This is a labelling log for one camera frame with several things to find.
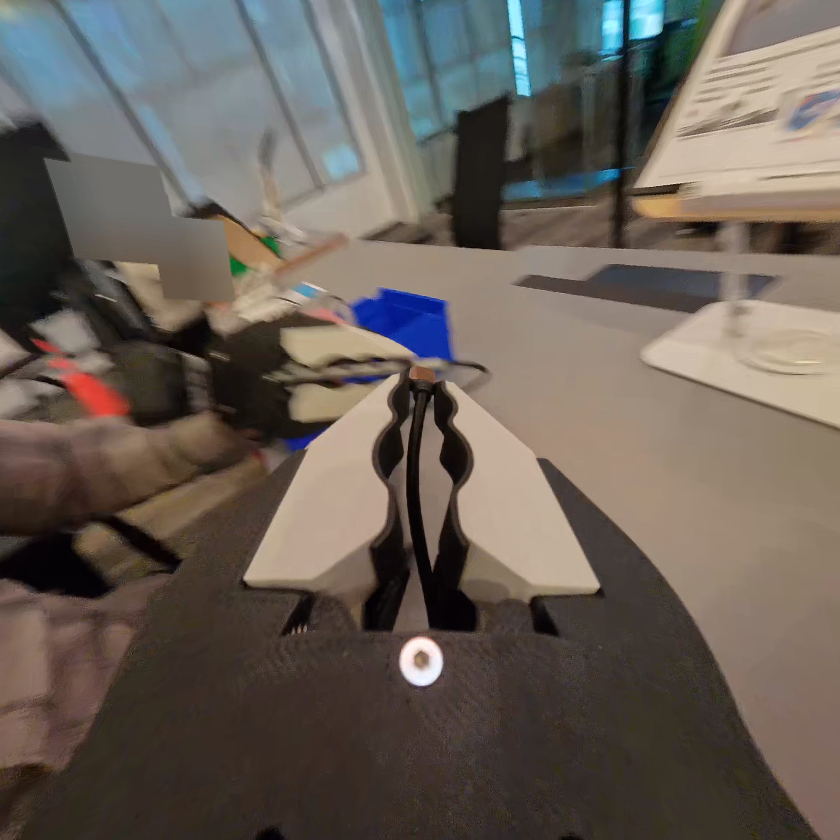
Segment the black and wood board stand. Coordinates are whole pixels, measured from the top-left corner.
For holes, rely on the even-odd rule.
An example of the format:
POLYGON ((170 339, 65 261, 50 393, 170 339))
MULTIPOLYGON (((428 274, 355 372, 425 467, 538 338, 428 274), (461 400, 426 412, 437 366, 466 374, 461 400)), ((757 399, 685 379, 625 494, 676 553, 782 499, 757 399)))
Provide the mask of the black and wood board stand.
POLYGON ((268 228, 248 227, 215 202, 190 204, 184 216, 223 224, 232 273, 237 278, 250 271, 265 269, 278 280, 350 242, 342 233, 305 232, 283 224, 268 228))

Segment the instruction sheet on stand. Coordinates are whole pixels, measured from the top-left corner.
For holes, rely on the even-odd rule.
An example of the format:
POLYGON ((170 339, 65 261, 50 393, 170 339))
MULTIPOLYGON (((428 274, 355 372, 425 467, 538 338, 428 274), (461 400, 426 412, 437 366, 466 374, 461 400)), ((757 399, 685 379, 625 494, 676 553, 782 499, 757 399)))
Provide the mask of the instruction sheet on stand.
POLYGON ((649 344, 642 352, 643 362, 838 428, 838 313, 753 297, 751 270, 742 265, 741 255, 748 246, 750 224, 837 223, 839 165, 838 188, 832 191, 753 189, 744 194, 698 195, 688 187, 673 187, 638 195, 634 189, 635 185, 633 206, 641 215, 719 223, 722 249, 735 259, 722 271, 718 301, 649 344))

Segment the blue plastic bin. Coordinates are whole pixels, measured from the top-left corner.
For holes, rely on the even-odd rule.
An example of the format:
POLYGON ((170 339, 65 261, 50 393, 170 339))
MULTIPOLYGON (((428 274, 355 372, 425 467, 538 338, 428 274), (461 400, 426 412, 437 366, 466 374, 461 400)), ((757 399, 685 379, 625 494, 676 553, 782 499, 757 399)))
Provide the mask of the blue plastic bin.
MULTIPOLYGON (((416 354, 416 359, 440 358, 455 361, 450 336, 448 303, 444 300, 409 292, 380 288, 372 297, 362 297, 350 304, 340 304, 340 313, 327 308, 310 310, 321 320, 353 326, 385 336, 416 354)), ((321 385, 338 386, 376 380, 340 381, 321 385)), ((303 424, 304 432, 284 433, 281 440, 291 453, 307 447, 321 433, 321 427, 333 422, 303 424)))

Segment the tall black mesh chair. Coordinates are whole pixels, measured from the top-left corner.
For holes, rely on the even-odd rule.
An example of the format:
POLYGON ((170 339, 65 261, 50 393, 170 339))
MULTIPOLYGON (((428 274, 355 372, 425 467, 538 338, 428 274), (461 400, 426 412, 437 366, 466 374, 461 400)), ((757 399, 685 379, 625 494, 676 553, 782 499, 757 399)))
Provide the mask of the tall black mesh chair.
POLYGON ((502 193, 507 178, 509 111, 506 93, 459 112, 455 121, 455 174, 450 201, 455 246, 501 250, 502 193))

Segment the dark grey usb hub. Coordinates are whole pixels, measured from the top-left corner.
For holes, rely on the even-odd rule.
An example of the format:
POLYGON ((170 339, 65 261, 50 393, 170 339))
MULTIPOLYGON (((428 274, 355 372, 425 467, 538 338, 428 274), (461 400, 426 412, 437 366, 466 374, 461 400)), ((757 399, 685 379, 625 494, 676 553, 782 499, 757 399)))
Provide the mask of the dark grey usb hub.
POLYGON ((461 362, 440 358, 373 358, 334 361, 316 366, 288 363, 274 371, 262 374, 261 379, 265 382, 292 387, 310 383, 329 384, 383 379, 390 375, 409 371, 417 366, 438 373, 461 365, 461 362))

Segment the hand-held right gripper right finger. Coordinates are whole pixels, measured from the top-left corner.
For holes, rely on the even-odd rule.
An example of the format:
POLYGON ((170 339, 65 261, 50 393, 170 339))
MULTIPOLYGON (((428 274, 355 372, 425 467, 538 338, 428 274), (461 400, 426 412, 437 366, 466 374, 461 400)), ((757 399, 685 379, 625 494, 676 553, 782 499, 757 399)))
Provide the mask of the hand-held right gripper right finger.
POLYGON ((471 631, 481 607, 597 595, 601 583, 531 449, 455 384, 438 383, 433 405, 452 484, 434 562, 434 626, 471 631))

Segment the person's left forearm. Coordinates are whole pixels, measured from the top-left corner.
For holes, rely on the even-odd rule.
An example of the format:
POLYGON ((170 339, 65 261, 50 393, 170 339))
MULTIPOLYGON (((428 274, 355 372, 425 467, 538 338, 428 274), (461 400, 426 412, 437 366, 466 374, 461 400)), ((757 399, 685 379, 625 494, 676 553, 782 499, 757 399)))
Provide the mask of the person's left forearm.
POLYGON ((162 427, 100 417, 1 422, 1 533, 34 537, 115 514, 236 465, 257 442, 203 412, 162 427))

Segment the black tripod pole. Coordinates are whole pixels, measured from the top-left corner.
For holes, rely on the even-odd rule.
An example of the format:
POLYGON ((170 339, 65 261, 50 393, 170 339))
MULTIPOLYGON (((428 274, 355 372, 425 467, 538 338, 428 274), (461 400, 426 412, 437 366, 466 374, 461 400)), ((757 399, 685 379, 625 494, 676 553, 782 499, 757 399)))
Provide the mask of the black tripod pole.
POLYGON ((616 123, 614 167, 616 179, 612 205, 610 243, 614 249, 625 247, 624 232, 627 216, 628 145, 632 118, 633 48, 632 1, 622 1, 622 42, 616 73, 616 123))

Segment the printed instruction sheet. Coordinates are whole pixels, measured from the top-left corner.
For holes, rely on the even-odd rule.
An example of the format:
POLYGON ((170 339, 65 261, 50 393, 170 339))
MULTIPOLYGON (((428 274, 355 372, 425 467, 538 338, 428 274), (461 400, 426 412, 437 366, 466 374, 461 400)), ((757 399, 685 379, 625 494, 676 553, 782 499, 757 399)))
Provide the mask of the printed instruction sheet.
POLYGON ((838 122, 839 2, 724 2, 635 193, 832 191, 838 122))

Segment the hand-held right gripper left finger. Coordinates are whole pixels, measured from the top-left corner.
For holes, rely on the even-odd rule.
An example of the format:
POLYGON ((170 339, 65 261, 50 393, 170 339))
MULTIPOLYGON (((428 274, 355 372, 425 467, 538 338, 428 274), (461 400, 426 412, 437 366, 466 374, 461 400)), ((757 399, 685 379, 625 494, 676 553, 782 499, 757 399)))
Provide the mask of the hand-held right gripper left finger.
POLYGON ((363 629, 393 629, 411 561, 390 478, 410 406, 407 374, 394 374, 310 443, 245 571, 247 587, 329 597, 363 629))

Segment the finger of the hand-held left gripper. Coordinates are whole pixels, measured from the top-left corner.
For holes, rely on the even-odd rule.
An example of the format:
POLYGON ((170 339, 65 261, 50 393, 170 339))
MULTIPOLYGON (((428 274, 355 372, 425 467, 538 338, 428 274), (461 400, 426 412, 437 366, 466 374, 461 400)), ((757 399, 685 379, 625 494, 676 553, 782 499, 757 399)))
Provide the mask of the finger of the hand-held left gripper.
POLYGON ((353 326, 283 329, 279 345, 291 362, 311 370, 344 362, 411 361, 417 357, 392 339, 353 326))
POLYGON ((352 424, 385 419, 391 380, 327 386, 316 383, 290 389, 287 415, 297 424, 338 422, 349 416, 352 424))

